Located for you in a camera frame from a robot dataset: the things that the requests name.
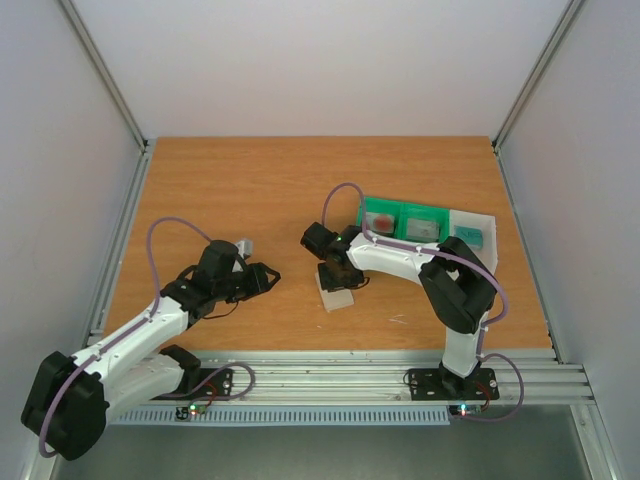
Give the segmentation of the translucent grey card holder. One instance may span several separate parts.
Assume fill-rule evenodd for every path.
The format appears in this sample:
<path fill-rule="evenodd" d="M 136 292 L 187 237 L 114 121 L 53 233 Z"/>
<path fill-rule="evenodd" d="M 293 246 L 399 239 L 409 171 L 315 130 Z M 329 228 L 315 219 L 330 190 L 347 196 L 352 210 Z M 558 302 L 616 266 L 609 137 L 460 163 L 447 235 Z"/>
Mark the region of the translucent grey card holder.
<path fill-rule="evenodd" d="M 321 298 L 322 306 L 326 312 L 333 312 L 344 309 L 355 304 L 353 294 L 350 290 L 339 290 L 336 292 L 328 292 L 321 286 L 320 277 L 315 273 L 315 281 Z"/>

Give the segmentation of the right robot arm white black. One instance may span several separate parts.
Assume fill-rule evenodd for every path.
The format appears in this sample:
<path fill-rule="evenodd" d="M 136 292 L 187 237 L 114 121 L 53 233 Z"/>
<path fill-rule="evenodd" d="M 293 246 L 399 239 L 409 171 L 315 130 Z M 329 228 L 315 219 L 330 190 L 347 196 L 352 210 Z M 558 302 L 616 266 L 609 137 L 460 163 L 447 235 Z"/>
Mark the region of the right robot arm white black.
<path fill-rule="evenodd" d="M 461 399 L 473 389 L 480 367 L 482 321 L 504 292 L 494 275 L 457 237 L 426 245 L 377 237 L 351 225 L 332 232 L 314 222 L 301 245 L 320 260 L 321 289 L 333 293 L 354 290 L 368 281 L 368 272 L 408 280 L 423 288 L 445 326 L 445 350 L 438 367 L 440 389 Z"/>

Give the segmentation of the card with red circles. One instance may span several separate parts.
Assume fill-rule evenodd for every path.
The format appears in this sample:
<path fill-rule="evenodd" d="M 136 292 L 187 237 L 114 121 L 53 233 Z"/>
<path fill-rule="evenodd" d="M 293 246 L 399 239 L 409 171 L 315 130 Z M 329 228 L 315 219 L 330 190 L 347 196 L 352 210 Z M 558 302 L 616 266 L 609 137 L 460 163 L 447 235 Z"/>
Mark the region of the card with red circles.
<path fill-rule="evenodd" d="M 392 236 L 395 232 L 396 218 L 388 213 L 369 212 L 366 214 L 367 229 L 375 233 Z"/>

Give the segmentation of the grey patterned card in bin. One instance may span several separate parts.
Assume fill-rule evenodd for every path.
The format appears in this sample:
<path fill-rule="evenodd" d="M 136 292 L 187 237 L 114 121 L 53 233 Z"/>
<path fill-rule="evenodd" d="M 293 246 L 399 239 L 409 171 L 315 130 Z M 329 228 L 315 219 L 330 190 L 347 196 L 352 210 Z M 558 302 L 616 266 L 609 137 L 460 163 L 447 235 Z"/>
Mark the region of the grey patterned card in bin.
<path fill-rule="evenodd" d="M 407 240 L 414 242 L 437 242 L 440 238 L 440 224 L 431 219 L 409 217 L 405 236 Z"/>

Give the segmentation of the teal VIP card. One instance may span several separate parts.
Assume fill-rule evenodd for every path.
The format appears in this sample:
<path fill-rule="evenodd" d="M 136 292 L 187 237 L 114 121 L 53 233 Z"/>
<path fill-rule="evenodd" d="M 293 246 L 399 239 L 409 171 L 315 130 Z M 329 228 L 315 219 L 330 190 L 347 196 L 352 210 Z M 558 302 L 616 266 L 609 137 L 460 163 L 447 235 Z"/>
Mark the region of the teal VIP card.
<path fill-rule="evenodd" d="M 484 234 L 481 229 L 456 225 L 454 236 L 463 240 L 472 250 L 482 250 L 484 247 Z"/>

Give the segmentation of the green left bin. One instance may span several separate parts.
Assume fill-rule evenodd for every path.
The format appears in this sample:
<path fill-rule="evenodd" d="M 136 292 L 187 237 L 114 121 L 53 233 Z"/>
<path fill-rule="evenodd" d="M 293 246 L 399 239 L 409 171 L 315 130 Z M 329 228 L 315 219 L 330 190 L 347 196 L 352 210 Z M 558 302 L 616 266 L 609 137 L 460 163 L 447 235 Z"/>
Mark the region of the green left bin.
<path fill-rule="evenodd" d="M 365 197 L 366 227 L 376 234 L 400 239 L 403 203 L 378 197 Z"/>

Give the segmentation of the green bin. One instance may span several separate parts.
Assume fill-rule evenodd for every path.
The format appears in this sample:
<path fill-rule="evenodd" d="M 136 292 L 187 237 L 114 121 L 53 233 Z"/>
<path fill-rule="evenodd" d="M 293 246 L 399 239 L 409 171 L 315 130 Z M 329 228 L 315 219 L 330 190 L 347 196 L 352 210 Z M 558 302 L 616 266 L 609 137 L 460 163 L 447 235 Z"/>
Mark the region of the green bin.
<path fill-rule="evenodd" d="M 365 197 L 366 227 L 376 234 L 400 239 L 403 203 L 378 197 Z"/>
<path fill-rule="evenodd" d="M 417 243 L 439 243 L 450 232 L 450 210 L 414 203 L 400 209 L 398 238 Z"/>

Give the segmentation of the green middle bin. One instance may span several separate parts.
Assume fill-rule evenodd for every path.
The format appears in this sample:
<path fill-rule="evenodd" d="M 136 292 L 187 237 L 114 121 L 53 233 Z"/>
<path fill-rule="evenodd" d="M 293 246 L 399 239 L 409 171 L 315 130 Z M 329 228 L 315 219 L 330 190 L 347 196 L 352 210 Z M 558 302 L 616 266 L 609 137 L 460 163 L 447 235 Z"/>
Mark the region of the green middle bin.
<path fill-rule="evenodd" d="M 417 243 L 439 243 L 450 232 L 450 210 L 414 203 L 400 209 L 398 238 Z"/>

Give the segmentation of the left small circuit board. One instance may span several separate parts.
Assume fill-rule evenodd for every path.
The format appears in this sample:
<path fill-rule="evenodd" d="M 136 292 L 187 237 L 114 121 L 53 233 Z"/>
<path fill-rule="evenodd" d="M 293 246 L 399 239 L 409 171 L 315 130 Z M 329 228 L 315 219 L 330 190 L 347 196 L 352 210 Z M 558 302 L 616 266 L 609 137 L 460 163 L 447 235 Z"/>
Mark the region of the left small circuit board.
<path fill-rule="evenodd" d="M 208 408 L 204 405 L 191 404 L 189 406 L 177 407 L 174 412 L 176 421 L 191 421 L 194 418 L 204 415 Z"/>

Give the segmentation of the small circuit board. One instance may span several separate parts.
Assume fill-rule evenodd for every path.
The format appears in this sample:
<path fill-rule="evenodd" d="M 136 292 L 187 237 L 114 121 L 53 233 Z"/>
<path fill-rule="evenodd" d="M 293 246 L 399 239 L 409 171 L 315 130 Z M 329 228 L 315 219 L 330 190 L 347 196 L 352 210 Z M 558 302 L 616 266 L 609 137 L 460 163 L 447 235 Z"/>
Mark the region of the small circuit board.
<path fill-rule="evenodd" d="M 449 414 L 452 417 L 466 418 L 478 416 L 484 413 L 487 409 L 488 407 L 486 405 L 469 405 L 467 403 L 462 403 L 458 405 L 450 405 Z"/>
<path fill-rule="evenodd" d="M 204 405 L 191 404 L 189 406 L 177 407 L 174 412 L 176 421 L 191 421 L 194 418 L 204 415 L 208 408 Z"/>

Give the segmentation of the right small circuit board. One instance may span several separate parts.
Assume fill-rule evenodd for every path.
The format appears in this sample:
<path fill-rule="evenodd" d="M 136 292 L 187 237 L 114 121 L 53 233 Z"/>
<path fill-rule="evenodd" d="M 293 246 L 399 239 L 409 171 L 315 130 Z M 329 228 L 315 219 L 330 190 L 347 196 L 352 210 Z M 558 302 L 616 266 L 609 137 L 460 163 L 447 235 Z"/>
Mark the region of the right small circuit board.
<path fill-rule="evenodd" d="M 469 405 L 467 403 L 462 403 L 458 405 L 450 405 L 449 414 L 452 417 L 466 418 L 478 416 L 484 413 L 487 409 L 488 407 L 486 405 Z"/>

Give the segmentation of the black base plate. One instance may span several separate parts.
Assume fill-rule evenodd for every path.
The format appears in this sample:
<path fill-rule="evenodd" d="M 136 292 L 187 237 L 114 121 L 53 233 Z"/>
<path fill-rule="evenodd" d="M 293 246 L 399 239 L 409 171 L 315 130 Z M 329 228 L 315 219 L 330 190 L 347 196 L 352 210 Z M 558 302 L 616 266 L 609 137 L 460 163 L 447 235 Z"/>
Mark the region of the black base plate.
<path fill-rule="evenodd" d="M 211 396 L 228 396 L 231 394 L 233 370 L 204 368 L 190 369 L 183 373 L 178 387 L 158 400 L 197 400 Z"/>
<path fill-rule="evenodd" d="M 413 401 L 494 401 L 500 398 L 495 372 L 477 367 L 462 378 L 440 368 L 413 368 L 403 375 Z"/>

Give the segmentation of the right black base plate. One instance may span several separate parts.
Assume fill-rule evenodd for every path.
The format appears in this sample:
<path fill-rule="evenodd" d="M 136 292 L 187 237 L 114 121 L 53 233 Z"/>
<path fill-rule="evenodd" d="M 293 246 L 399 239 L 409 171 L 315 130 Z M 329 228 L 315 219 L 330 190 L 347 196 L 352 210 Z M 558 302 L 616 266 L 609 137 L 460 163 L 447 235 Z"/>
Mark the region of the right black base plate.
<path fill-rule="evenodd" d="M 462 378 L 440 368 L 413 368 L 403 375 L 413 401 L 494 401 L 500 398 L 495 372 L 477 367 Z"/>

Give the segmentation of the aluminium front rail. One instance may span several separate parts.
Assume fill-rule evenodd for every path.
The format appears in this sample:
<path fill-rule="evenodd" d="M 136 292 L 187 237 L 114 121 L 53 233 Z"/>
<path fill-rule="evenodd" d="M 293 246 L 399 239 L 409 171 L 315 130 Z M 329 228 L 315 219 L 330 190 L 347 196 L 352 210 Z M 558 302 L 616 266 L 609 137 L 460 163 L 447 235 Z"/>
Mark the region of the aluminium front rail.
<path fill-rule="evenodd" d="M 562 363 L 551 349 L 507 349 L 519 369 L 524 404 L 593 404 L 586 371 Z M 254 389 L 243 398 L 264 405 L 408 404 L 405 372 L 436 367 L 440 350 L 197 351 L 206 367 L 238 361 L 256 372 Z"/>

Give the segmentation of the right aluminium frame post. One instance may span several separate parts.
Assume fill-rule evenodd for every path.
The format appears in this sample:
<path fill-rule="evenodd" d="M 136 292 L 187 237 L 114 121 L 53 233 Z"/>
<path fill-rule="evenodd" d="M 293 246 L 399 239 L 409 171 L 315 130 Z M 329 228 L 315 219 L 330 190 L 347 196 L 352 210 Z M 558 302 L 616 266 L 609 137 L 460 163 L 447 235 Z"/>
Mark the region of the right aluminium frame post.
<path fill-rule="evenodd" d="M 520 116 L 524 113 L 528 103 L 540 86 L 585 4 L 585 0 L 570 0 L 563 7 L 558 20 L 554 24 L 551 33 L 537 55 L 529 74 L 491 142 L 496 155 L 500 153 L 502 146 L 509 138 Z"/>

